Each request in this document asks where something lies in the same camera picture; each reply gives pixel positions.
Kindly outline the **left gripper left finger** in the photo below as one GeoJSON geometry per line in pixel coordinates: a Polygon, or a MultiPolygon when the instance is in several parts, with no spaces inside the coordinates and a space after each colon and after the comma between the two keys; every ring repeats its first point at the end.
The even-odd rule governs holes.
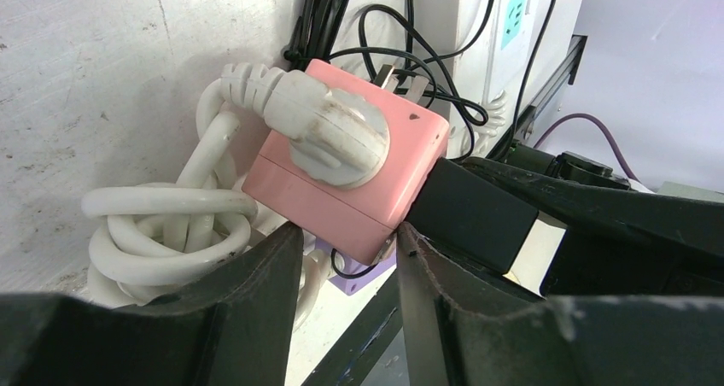
{"type": "Polygon", "coordinates": [[[287,223],[149,304],[59,293],[1,298],[4,385],[281,385],[304,237],[287,223]]]}

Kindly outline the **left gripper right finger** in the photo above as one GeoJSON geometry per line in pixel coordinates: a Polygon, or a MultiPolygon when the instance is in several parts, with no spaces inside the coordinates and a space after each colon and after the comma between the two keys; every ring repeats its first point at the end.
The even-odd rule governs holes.
{"type": "Polygon", "coordinates": [[[541,299],[479,278],[411,225],[397,274],[414,385],[720,385],[723,301],[687,296],[541,299]]]}

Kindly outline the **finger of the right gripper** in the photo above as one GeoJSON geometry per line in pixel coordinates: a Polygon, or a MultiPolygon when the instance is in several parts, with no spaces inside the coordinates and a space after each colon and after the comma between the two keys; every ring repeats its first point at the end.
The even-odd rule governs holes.
{"type": "Polygon", "coordinates": [[[469,158],[463,168],[566,225],[723,258],[720,202],[577,184],[483,158],[469,158]]]}

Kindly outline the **pink cube socket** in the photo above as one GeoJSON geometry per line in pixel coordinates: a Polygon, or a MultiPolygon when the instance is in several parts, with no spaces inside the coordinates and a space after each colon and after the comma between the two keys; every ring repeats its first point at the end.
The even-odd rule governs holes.
{"type": "Polygon", "coordinates": [[[242,190],[364,265],[447,150],[446,119],[322,61],[289,72],[241,64],[222,88],[270,129],[242,190]]]}

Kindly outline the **small black plug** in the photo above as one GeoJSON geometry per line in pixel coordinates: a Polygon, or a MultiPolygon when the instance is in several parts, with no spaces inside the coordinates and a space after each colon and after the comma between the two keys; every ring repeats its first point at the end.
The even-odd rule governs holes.
{"type": "Polygon", "coordinates": [[[565,233],[564,223],[444,158],[429,172],[406,222],[459,263],[537,294],[565,233]]]}

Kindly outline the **white multi-socket power strip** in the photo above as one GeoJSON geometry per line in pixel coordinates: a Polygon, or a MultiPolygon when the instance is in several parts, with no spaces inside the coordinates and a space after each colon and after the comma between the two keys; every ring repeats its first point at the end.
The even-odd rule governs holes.
{"type": "Polygon", "coordinates": [[[488,113],[485,126],[466,127],[450,109],[447,155],[484,156],[502,141],[524,104],[564,61],[583,0],[461,0],[457,55],[449,72],[458,94],[488,113]]]}

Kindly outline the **black adapter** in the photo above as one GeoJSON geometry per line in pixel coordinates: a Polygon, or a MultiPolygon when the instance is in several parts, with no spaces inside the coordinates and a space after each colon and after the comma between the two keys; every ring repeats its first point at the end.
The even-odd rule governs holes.
{"type": "Polygon", "coordinates": [[[358,22],[359,46],[335,52],[333,47],[349,2],[350,0],[303,0],[301,13],[295,23],[289,44],[283,51],[283,59],[289,62],[291,69],[304,70],[313,60],[329,62],[337,57],[360,54],[368,75],[373,79],[377,76],[377,70],[371,59],[373,54],[399,57],[405,62],[404,67],[395,69],[393,74],[401,79],[429,79],[431,89],[428,90],[424,85],[423,96],[427,97],[429,102],[441,100],[451,103],[457,109],[470,137],[474,137],[476,128],[482,128],[492,122],[490,111],[484,107],[475,107],[472,101],[459,95],[444,61],[462,55],[476,43],[492,14],[493,0],[488,0],[483,21],[476,35],[461,49],[444,55],[435,51],[415,28],[414,0],[406,0],[404,15],[380,3],[365,7],[360,13],[358,22]],[[372,47],[368,44],[365,19],[373,11],[391,16],[404,29],[406,47],[403,50],[372,47]]]}

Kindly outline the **purple power strip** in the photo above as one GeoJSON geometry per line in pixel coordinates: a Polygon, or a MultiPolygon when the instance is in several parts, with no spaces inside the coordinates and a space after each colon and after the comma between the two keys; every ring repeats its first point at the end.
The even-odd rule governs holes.
{"type": "Polygon", "coordinates": [[[353,258],[335,250],[327,242],[317,238],[315,249],[331,256],[333,266],[330,268],[328,280],[345,295],[354,295],[371,283],[375,278],[396,264],[396,244],[393,243],[384,259],[374,265],[367,266],[353,258]]]}

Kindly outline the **aluminium frame rail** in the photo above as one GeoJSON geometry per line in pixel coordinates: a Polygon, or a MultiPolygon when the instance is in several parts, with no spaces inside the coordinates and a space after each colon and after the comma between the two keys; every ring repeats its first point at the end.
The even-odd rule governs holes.
{"type": "Polygon", "coordinates": [[[575,34],[572,36],[566,57],[519,114],[515,140],[528,139],[532,134],[534,121],[559,96],[566,85],[574,84],[587,40],[587,35],[575,34]]]}

